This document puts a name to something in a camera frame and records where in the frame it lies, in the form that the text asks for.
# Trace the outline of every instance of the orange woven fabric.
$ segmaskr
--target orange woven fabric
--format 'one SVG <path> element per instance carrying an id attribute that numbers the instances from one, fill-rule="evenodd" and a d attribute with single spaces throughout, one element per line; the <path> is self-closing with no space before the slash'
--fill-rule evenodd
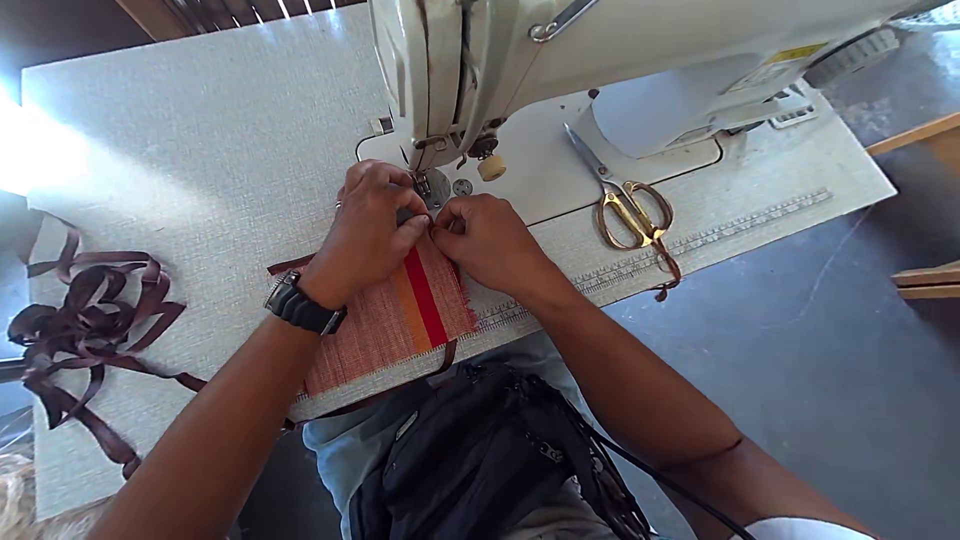
<path id="1" fill-rule="evenodd" d="M 269 270 L 277 274 L 308 261 Z M 337 333 L 321 341 L 304 382 L 308 396 L 441 347 L 476 325 L 456 269 L 427 235 L 388 280 L 356 295 L 347 309 Z"/>

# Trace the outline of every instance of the wristwatch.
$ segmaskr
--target wristwatch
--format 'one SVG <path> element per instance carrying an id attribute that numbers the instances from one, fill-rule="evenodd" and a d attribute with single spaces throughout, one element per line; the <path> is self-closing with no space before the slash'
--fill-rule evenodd
<path id="1" fill-rule="evenodd" d="M 295 327 L 320 335 L 336 332 L 347 318 L 347 307 L 333 311 L 322 307 L 297 287 L 299 280 L 300 272 L 296 270 L 280 274 L 263 306 Z"/>

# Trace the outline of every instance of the measuring tape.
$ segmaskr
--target measuring tape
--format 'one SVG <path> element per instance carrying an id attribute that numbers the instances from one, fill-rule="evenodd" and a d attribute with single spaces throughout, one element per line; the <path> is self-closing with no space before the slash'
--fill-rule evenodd
<path id="1" fill-rule="evenodd" d="M 828 189 L 821 188 L 812 193 L 790 199 L 784 203 L 773 205 L 759 212 L 735 218 L 712 229 L 691 234 L 680 240 L 664 243 L 667 244 L 667 249 L 670 253 L 677 256 L 702 248 L 724 238 L 749 231 L 754 227 L 759 227 L 760 225 L 769 223 L 801 209 L 812 207 L 832 197 L 833 194 L 830 193 Z M 570 281 L 581 293 L 589 295 L 614 286 L 617 283 L 635 278 L 648 268 L 656 265 L 656 252 L 653 250 L 643 250 L 643 252 L 638 255 L 601 266 L 596 270 L 571 278 Z M 470 338 L 478 333 L 510 326 L 513 323 L 530 317 L 531 314 L 515 300 L 511 300 L 496 307 L 477 311 L 476 316 L 477 330 L 464 336 L 464 338 Z"/>

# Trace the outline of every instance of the hand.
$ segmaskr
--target hand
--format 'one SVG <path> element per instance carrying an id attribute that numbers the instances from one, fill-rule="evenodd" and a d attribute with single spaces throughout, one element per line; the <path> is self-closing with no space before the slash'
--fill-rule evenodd
<path id="1" fill-rule="evenodd" d="M 480 284 L 521 303 L 537 292 L 569 285 L 510 203 L 490 194 L 450 199 L 430 234 L 440 251 Z"/>
<path id="2" fill-rule="evenodd" d="M 347 303 L 361 290 L 387 279 L 430 224 L 426 204 L 403 169 L 363 160 L 347 171 L 324 245 L 307 265 L 300 289 L 327 309 Z M 396 211 L 415 215 L 396 225 Z"/>

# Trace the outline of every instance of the white textured tabletop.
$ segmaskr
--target white textured tabletop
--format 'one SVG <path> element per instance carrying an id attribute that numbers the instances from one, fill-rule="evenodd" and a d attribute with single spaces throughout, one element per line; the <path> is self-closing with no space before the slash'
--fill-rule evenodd
<path id="1" fill-rule="evenodd" d="M 658 184 L 677 212 L 670 242 L 686 273 L 895 193 L 816 100 L 816 121 L 723 139 L 723 161 Z M 30 68 L 23 101 L 70 133 L 58 140 L 74 144 L 51 149 L 59 175 L 33 191 L 30 204 L 78 225 L 87 251 L 147 251 L 170 269 L 171 299 L 188 308 L 143 356 L 204 379 L 263 317 L 266 267 L 319 246 L 356 143 L 371 135 L 371 118 L 387 113 L 363 5 Z M 813 201 L 809 208 L 784 207 L 774 210 L 774 222 L 742 225 L 743 216 L 804 196 Z M 718 228 L 726 232 L 703 235 Z M 647 264 L 591 285 L 598 268 L 643 257 L 607 249 L 591 209 L 532 231 L 597 304 L 665 281 Z M 34 260 L 54 258 L 62 241 L 62 227 L 48 220 Z M 62 300 L 51 276 L 31 288 L 35 302 Z M 458 358 L 538 327 L 509 299 L 475 283 L 470 298 L 488 331 L 465 340 Z M 494 325 L 504 312 L 514 316 Z M 320 408 L 294 413 L 350 403 L 430 372 L 436 362 L 401 363 L 331 391 Z M 58 383 L 79 395 L 85 378 L 69 373 Z M 90 407 L 144 455 L 191 397 L 168 380 L 108 370 Z M 35 407 L 35 427 L 38 519 L 119 489 L 120 468 L 79 423 L 48 431 Z"/>

